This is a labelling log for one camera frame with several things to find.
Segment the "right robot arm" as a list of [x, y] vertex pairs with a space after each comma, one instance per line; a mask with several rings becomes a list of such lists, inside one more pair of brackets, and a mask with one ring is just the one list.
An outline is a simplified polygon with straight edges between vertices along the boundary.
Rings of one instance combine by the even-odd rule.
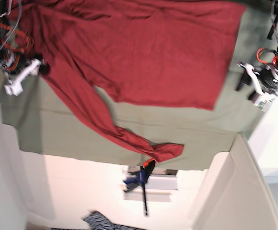
[[27, 76], [46, 75], [50, 66], [42, 54], [28, 55], [33, 39], [18, 29], [22, 17], [22, 1], [17, 1], [18, 15], [14, 25], [7, 19], [12, 4], [12, 0], [0, 0], [0, 69], [7, 78], [5, 92], [18, 96], [23, 92], [22, 82]]

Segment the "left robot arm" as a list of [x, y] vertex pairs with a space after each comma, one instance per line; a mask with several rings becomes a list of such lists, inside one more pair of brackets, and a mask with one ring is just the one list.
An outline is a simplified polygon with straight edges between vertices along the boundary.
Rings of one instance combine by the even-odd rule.
[[260, 48], [256, 52], [258, 66], [248, 62], [239, 62], [244, 71], [235, 88], [240, 91], [245, 85], [253, 86], [253, 91], [247, 99], [253, 105], [265, 112], [278, 98], [278, 0], [271, 2], [271, 28], [267, 39], [276, 39], [277, 48]]

